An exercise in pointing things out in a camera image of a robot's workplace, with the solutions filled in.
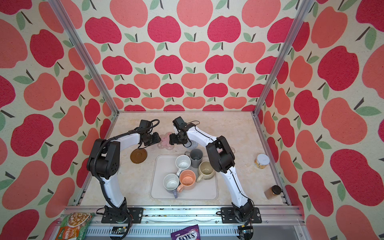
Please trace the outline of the grey round woven coaster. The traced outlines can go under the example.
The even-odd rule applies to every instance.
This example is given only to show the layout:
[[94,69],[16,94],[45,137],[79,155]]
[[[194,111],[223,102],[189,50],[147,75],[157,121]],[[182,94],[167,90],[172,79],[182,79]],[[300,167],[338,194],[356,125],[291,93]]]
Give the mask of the grey round woven coaster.
[[193,150],[198,147],[198,143],[195,141],[189,141],[186,144],[184,144],[184,147],[187,148],[188,150]]

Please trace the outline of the pink flower coaster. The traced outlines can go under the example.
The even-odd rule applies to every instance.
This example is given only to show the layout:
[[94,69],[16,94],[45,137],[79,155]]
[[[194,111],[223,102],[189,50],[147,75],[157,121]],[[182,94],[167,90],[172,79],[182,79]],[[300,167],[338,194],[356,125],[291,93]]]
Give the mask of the pink flower coaster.
[[161,142],[157,144],[159,149],[166,149],[168,151],[171,151],[174,149],[174,145],[170,144],[170,135],[171,132],[167,132],[166,134],[160,135]]

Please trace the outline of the brown round wooden coaster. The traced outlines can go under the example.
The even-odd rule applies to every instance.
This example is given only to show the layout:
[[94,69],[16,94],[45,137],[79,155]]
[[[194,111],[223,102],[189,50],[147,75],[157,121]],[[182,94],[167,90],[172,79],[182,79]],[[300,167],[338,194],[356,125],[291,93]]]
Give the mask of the brown round wooden coaster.
[[148,157],[148,153],[145,149],[135,149],[130,155],[130,159],[134,164],[140,164],[144,162]]

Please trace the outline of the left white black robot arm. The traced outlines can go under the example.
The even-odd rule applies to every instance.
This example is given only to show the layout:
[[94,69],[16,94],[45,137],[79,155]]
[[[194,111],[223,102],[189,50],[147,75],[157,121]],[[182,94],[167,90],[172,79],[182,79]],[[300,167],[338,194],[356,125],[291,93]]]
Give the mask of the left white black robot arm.
[[102,223],[127,223],[131,225],[134,218],[127,207],[126,198],[122,195],[116,176],[120,167],[120,152],[135,145],[145,147],[157,144],[161,138],[152,132],[160,121],[141,120],[140,125],[126,133],[109,139],[97,139],[91,150],[87,170],[100,183],[102,194],[106,200]]

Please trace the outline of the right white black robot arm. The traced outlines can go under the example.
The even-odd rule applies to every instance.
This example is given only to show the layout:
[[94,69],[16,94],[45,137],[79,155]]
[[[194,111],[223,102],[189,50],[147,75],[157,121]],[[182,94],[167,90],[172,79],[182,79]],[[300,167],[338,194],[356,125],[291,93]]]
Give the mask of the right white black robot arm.
[[232,198],[234,215],[239,223],[252,220],[254,204],[245,194],[235,168],[235,155],[224,136],[214,137],[200,130],[193,123],[186,123],[181,117],[173,120],[175,133],[170,135],[171,145],[194,141],[207,150],[213,169],[221,173]]

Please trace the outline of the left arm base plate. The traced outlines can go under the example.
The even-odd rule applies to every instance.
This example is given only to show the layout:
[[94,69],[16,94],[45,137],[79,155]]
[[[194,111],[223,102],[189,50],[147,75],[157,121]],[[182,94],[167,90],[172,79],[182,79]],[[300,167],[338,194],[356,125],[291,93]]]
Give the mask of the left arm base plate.
[[103,224],[140,224],[143,216],[143,208],[126,208],[127,214],[105,206],[101,222]]

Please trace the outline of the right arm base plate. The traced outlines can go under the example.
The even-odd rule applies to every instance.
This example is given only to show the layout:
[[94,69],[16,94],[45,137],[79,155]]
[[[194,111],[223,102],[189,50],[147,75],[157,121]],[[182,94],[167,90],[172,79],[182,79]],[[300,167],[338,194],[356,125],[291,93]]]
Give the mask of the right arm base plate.
[[[220,216],[222,218],[223,224],[240,224],[240,222],[236,219],[236,216],[234,214],[234,208],[230,208],[230,207],[221,208]],[[259,208],[254,208],[253,216],[252,216],[252,224],[261,224],[262,222],[263,221],[262,221]]]

